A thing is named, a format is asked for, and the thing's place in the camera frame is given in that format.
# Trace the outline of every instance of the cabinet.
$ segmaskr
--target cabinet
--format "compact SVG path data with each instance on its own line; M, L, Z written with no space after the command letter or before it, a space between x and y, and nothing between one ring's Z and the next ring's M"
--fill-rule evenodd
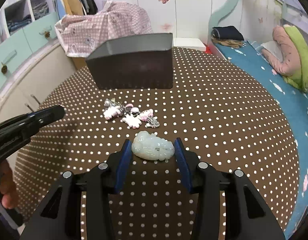
M0 110L0 123L20 114L31 112L28 106L32 109L34 108L34 106L26 99L22 91L19 88L15 88L5 101L3 108Z
M39 104L74 72L72 59L65 55L61 46L58 46L22 79L18 88L36 110Z
M23 30L15 33L13 38L7 39L0 44L0 89L13 72L17 70L18 66L31 54L32 51ZM7 67L5 74L1 71L2 65Z
M56 38L54 25L58 17L56 12L50 13L23 28L32 52L38 51L51 39Z

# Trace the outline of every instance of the black box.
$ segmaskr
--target black box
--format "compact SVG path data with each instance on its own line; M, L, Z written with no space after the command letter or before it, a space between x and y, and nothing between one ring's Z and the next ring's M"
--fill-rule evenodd
M99 89L170 89L172 47L172 33L127 36L101 44L86 64Z

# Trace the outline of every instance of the drawer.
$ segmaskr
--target drawer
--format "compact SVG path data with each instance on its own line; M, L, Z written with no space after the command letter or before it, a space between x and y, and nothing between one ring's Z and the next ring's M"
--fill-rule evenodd
M52 12L23 28L26 39L33 52L39 50L56 37L54 25L57 20L56 12ZM45 37L45 32L49 32L48 38Z
M27 43L23 30L18 30L0 44L0 89L12 73L21 65L32 51ZM1 72L2 63L7 66L7 73Z

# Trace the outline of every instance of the pink pillow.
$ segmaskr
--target pink pillow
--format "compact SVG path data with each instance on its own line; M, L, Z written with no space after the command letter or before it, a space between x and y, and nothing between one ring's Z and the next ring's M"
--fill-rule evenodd
M273 30L273 40L281 47L283 54L283 62L280 62L272 53L267 49L262 49L267 61L271 66L283 76L291 76L298 69L301 68L300 56L294 43L286 33L283 27L276 26Z

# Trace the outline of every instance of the hand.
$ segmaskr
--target hand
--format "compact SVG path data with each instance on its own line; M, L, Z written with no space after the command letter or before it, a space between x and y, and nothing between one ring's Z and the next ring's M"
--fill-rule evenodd
M18 204L19 197L15 182L13 181L13 172L7 160L4 160L0 164L0 171L3 174L0 180L0 192L3 194L2 205L7 209L15 208Z

